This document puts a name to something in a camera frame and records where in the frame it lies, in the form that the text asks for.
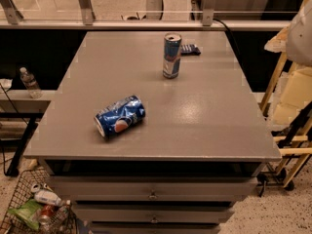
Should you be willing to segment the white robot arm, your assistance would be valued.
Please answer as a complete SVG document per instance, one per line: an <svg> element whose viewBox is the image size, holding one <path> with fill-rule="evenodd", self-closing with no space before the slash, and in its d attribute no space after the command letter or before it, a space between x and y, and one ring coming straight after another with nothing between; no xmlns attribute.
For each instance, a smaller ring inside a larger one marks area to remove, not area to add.
<svg viewBox="0 0 312 234"><path fill-rule="evenodd" d="M264 49L272 53L285 52L289 60L312 66L312 0L308 0L290 25L271 38Z"/></svg>

